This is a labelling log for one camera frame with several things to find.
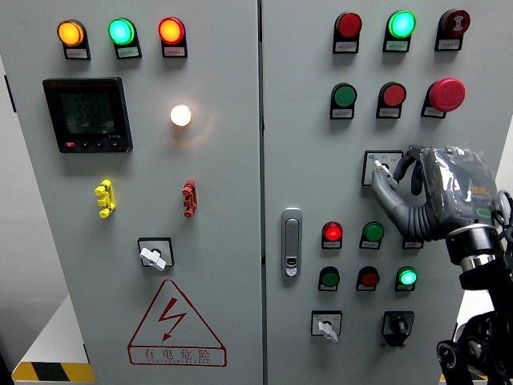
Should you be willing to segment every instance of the orange indicator light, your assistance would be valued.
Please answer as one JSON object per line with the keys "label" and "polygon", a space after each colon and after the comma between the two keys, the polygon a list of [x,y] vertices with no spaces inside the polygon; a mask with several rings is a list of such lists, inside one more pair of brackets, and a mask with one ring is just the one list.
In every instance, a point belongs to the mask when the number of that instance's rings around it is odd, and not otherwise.
{"label": "orange indicator light", "polygon": [[165,18],[159,24],[159,36],[166,44],[177,44],[184,35],[184,24],[178,18]]}
{"label": "orange indicator light", "polygon": [[57,36],[65,46],[76,47],[83,42],[83,26],[76,20],[65,20],[57,27]]}

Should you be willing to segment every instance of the hazard tape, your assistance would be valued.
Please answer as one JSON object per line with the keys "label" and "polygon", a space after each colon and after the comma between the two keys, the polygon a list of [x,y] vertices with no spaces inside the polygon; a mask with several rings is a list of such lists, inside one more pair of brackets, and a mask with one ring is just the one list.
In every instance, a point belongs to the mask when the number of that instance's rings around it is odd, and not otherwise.
{"label": "hazard tape", "polygon": [[88,363],[19,363],[13,372],[15,381],[55,381],[93,383],[95,376]]}

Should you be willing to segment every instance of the white glowing light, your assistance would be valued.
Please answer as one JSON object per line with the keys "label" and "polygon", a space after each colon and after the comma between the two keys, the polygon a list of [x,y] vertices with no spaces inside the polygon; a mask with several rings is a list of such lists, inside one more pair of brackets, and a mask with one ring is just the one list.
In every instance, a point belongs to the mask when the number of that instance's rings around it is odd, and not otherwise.
{"label": "white glowing light", "polygon": [[192,112],[185,104],[179,104],[171,110],[171,121],[177,126],[187,126],[191,122]]}

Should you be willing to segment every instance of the emergency stop button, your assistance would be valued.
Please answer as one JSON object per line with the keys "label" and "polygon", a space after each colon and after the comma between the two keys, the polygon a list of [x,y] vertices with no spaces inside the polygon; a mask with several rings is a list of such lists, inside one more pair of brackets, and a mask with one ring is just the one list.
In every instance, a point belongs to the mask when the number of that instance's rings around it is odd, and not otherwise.
{"label": "emergency stop button", "polygon": [[427,90],[421,116],[443,119],[465,99],[465,85],[456,78],[445,78],[431,84]]}

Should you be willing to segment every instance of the red push button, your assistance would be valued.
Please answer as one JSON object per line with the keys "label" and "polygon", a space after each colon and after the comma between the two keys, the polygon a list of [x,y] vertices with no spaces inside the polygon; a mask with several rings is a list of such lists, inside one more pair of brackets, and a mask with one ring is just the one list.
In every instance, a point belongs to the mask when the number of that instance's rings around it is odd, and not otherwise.
{"label": "red push button", "polygon": [[383,101],[391,106],[397,107],[406,99],[406,89],[401,84],[392,84],[383,93]]}
{"label": "red push button", "polygon": [[337,20],[337,31],[345,39],[356,37],[362,30],[362,19],[357,14],[341,14]]}
{"label": "red push button", "polygon": [[449,38],[461,38],[471,24],[471,17],[465,10],[448,10],[440,18],[440,28]]}
{"label": "red push button", "polygon": [[430,92],[431,106],[442,112],[454,111],[465,99],[465,86],[455,78],[439,80]]}

